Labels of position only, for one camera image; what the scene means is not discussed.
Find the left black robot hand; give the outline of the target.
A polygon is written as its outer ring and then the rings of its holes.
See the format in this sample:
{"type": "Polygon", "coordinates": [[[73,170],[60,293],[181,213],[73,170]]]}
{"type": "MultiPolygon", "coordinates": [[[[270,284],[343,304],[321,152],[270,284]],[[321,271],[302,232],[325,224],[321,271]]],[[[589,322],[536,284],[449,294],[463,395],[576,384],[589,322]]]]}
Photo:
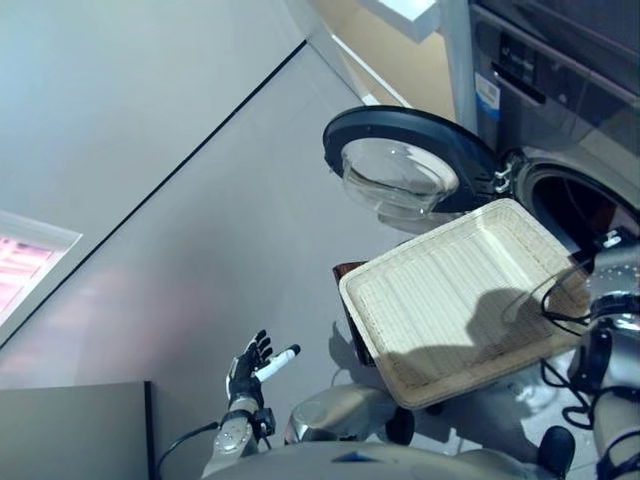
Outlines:
{"type": "Polygon", "coordinates": [[[292,344],[273,354],[271,337],[266,330],[258,331],[242,353],[233,358],[225,380],[229,403],[243,398],[253,399],[259,408],[264,406],[262,384],[273,377],[301,353],[298,344],[292,344]]]}

